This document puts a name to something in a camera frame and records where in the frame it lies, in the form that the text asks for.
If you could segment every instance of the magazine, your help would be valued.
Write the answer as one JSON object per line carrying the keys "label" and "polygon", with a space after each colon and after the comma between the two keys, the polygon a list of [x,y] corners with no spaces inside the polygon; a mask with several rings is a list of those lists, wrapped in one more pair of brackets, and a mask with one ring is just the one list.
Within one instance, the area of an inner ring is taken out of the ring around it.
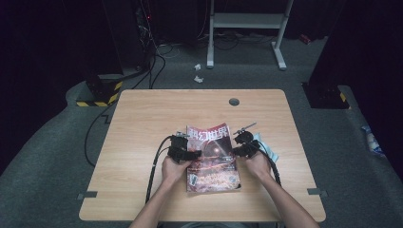
{"label": "magazine", "polygon": [[206,193],[240,189],[240,174],[226,123],[208,128],[187,127],[188,151],[201,156],[187,168],[187,192]]}

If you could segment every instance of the hand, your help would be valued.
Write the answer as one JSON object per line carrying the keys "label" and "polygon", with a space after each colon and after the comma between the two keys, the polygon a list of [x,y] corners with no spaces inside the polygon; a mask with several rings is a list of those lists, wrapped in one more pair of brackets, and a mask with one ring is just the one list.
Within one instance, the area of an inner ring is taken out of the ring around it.
{"label": "hand", "polygon": [[163,160],[163,182],[168,182],[170,185],[175,184],[181,178],[184,170],[190,163],[191,161],[186,161],[177,164],[171,157],[166,156]]}
{"label": "hand", "polygon": [[259,180],[265,179],[267,177],[272,179],[270,175],[271,166],[267,158],[260,152],[257,152],[252,158],[243,158],[248,167],[249,172]]}

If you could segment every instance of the person's right hand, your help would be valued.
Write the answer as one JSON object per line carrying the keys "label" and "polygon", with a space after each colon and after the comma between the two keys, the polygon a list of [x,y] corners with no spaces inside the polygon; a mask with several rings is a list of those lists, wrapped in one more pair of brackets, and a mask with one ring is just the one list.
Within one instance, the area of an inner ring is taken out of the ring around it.
{"label": "person's right hand", "polygon": [[259,180],[273,178],[270,174],[271,166],[267,158],[260,152],[257,152],[252,158],[243,158],[249,172]]}

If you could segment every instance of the yellow black hazard tape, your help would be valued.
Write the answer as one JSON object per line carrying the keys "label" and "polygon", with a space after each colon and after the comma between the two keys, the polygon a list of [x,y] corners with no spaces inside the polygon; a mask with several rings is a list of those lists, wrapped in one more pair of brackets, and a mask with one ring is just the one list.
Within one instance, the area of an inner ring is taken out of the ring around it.
{"label": "yellow black hazard tape", "polygon": [[108,96],[107,99],[101,100],[101,99],[94,98],[92,96],[91,99],[78,99],[76,101],[76,104],[78,106],[109,106],[109,105],[112,105],[118,99],[119,90],[122,87],[122,84],[123,84],[122,82],[119,82],[116,85],[113,85],[113,88],[110,89],[110,95]]}

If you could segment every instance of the wooden table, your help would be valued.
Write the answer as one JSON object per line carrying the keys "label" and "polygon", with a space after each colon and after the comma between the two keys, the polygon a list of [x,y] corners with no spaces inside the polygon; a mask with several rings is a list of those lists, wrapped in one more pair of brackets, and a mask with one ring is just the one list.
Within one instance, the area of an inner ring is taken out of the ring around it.
{"label": "wooden table", "polygon": [[[237,98],[239,105],[229,104]],[[186,125],[208,128],[227,123],[231,135],[243,126],[260,133],[279,155],[278,171],[283,188],[316,221],[325,220],[316,188],[290,107],[278,89],[169,89],[126,90],[117,104],[97,161],[80,218],[83,220],[133,220],[144,206],[151,165],[161,141]],[[152,194],[161,182],[159,159]],[[175,186],[161,214],[161,221],[280,221],[267,192],[237,161],[242,188],[237,192],[195,195],[186,193],[185,175]]]}

